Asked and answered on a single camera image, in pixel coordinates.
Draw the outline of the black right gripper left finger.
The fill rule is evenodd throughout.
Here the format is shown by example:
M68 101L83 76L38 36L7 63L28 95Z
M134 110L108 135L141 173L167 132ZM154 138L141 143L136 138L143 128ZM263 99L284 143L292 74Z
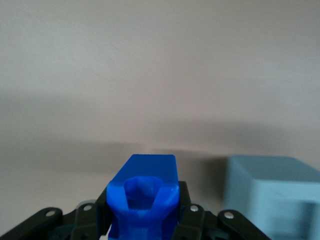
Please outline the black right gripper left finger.
M64 214L60 208L46 207L3 234L2 240L99 240L113 221L107 204L107 190L96 200L84 201Z

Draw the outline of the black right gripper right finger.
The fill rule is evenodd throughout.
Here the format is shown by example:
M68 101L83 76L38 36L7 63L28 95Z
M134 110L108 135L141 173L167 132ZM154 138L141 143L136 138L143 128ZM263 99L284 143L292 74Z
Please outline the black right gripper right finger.
M173 240L269 240L270 238L243 214L225 209L217 215L193 203L187 183L179 182L178 223Z

